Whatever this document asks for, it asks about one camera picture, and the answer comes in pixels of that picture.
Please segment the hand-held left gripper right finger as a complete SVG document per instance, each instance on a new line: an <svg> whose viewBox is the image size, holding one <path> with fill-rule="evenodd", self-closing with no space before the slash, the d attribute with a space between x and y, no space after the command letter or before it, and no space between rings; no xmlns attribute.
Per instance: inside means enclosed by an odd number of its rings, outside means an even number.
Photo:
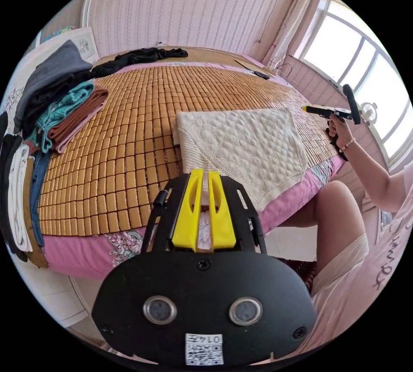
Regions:
<svg viewBox="0 0 413 372"><path fill-rule="evenodd" d="M233 248L236 236L221 175L217 171L208 171L207 179L211 248Z"/></svg>

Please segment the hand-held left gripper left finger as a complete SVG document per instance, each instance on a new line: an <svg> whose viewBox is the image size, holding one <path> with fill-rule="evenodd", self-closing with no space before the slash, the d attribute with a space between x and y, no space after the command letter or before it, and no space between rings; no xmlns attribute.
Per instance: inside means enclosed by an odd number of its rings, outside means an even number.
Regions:
<svg viewBox="0 0 413 372"><path fill-rule="evenodd" d="M176 219L172 236L175 248L197 248L202 188L203 170L194 169L188 175Z"/></svg>

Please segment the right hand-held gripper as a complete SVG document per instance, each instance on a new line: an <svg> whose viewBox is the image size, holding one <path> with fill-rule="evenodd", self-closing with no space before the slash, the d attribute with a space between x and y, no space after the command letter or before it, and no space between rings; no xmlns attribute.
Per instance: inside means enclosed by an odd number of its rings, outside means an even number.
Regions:
<svg viewBox="0 0 413 372"><path fill-rule="evenodd" d="M337 116L341 122L344 122L345 120L352 121L351 111L344 109L344 108L331 108L331 107L326 107L323 105L306 105L306 106L303 106L302 110L309 114L314 114L314 115L323 117L327 119L328 122L330 121L330 116L332 114ZM344 161L348 161L345 154L340 151L339 147L337 146L336 141L337 141L337 136L330 137L330 144L334 146L337 153Z"/></svg>

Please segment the person's right hand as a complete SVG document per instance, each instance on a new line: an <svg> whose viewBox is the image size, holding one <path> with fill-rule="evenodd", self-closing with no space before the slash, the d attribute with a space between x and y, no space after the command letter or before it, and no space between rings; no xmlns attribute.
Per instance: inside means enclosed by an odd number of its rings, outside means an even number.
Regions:
<svg viewBox="0 0 413 372"><path fill-rule="evenodd" d="M328 121L328 134L332 139L336 139L335 145L340 152L344 152L355 142L349 126L343 118L331 114Z"/></svg>

